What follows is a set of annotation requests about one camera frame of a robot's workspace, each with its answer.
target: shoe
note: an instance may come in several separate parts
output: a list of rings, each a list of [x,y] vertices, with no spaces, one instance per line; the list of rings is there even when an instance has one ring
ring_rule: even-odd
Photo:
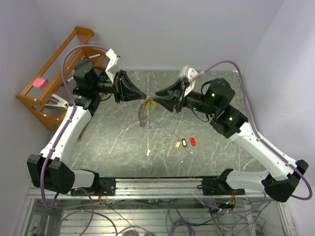
[[[139,236],[136,230],[128,230],[123,233],[123,236]]]
[[[146,234],[143,235],[143,236],[156,236],[156,235],[150,232],[150,233],[146,233]]]

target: wooden frame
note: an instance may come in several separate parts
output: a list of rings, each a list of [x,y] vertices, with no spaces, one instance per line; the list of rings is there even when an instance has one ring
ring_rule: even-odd
[[[75,27],[74,31],[63,42],[63,44],[56,50],[56,52],[50,57],[50,59],[44,64],[40,71],[31,79],[26,87],[16,97],[27,107],[27,109],[49,130],[56,131],[61,124],[66,111],[64,111],[59,117],[53,117],[43,113],[45,104],[51,99],[52,94],[56,93],[62,86],[63,81],[61,79],[61,70],[54,76],[49,84],[41,91],[39,97],[30,97],[28,92],[33,87],[33,82],[36,78],[43,76],[52,63],[58,58],[58,56],[65,50],[66,46],[72,41],[75,36],[80,39],[80,44],[87,44],[88,40],[94,35],[91,29],[83,27]],[[66,61],[64,66],[65,77],[67,78],[72,72],[76,62],[82,57],[88,57],[95,54],[101,54],[99,57],[91,59],[95,66],[101,66],[102,61],[105,58],[105,52],[96,50],[93,48],[82,48],[76,50]]]

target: table surface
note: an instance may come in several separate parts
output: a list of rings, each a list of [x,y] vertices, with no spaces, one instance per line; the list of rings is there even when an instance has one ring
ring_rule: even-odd
[[[147,95],[172,85],[178,71],[128,71],[132,82]],[[209,72],[200,78],[194,90],[205,81],[225,78],[235,90],[231,105],[245,114],[237,73]],[[157,104],[144,128],[138,121],[142,101],[116,104],[114,98],[101,102],[82,138],[73,149],[68,166],[87,169],[101,177],[192,177],[219,175],[226,168],[262,171],[264,167],[246,150],[218,134],[189,109],[170,113]],[[190,144],[190,137],[196,146]],[[175,149],[176,139],[185,138],[191,147]]]

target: white wall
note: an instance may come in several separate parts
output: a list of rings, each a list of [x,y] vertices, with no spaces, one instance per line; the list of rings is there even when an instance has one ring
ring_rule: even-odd
[[[55,51],[31,0],[0,2],[0,234],[14,234],[30,175],[26,161],[49,132],[15,97]]]
[[[34,0],[61,44],[92,28],[131,69],[205,69],[222,59],[245,68],[283,0]]]
[[[258,130],[282,151],[306,160],[315,188],[315,2],[286,0],[244,75]],[[304,183],[295,191],[307,196]],[[289,200],[299,236],[314,235],[315,199]]]

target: marble table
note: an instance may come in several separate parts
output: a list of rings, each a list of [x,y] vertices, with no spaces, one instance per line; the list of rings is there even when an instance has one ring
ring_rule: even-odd
[[[173,84],[178,71],[128,71],[133,83],[147,95]],[[245,113],[237,74],[209,72],[196,82],[195,91],[214,78],[225,78],[235,90],[232,105]],[[68,166],[88,169],[101,177],[188,177],[219,175],[226,168],[261,171],[263,166],[247,151],[198,120],[189,109],[170,113],[157,105],[144,128],[139,126],[141,101],[116,104],[114,98],[101,102],[82,138],[77,141]],[[194,137],[196,146],[190,145]],[[185,138],[191,152],[176,139]]]

